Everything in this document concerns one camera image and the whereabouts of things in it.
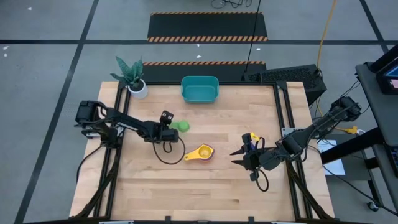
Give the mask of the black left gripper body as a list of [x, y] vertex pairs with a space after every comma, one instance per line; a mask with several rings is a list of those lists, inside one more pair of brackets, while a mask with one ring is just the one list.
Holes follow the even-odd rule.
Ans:
[[176, 129], [170, 128], [174, 115], [164, 110], [160, 116], [159, 122], [150, 125], [150, 137], [154, 143], [160, 142], [178, 142], [179, 133]]

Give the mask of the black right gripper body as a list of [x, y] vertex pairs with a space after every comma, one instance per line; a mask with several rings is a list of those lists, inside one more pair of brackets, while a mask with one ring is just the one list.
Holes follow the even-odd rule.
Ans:
[[264, 152], [265, 139], [263, 137], [255, 138], [255, 144], [252, 144], [252, 134], [246, 133], [242, 135], [243, 145], [245, 149], [244, 160], [247, 160], [248, 168], [250, 170], [250, 180], [256, 181], [259, 177], [258, 169], [260, 167], [259, 156]]

